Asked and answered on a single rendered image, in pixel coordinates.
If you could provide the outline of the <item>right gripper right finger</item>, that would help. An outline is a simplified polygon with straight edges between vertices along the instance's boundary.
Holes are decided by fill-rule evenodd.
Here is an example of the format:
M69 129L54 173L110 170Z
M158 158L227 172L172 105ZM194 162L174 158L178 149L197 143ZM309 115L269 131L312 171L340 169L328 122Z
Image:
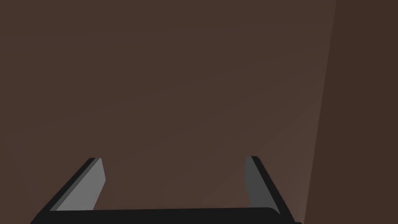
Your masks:
M249 207L272 208L283 218L293 217L259 157L245 158L244 182L250 202Z

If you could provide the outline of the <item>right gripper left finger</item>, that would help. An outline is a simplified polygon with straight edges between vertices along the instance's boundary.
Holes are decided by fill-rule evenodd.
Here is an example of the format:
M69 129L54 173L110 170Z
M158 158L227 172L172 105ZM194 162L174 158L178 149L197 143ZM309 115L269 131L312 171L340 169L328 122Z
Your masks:
M105 181L102 159L89 158L43 210L93 210Z

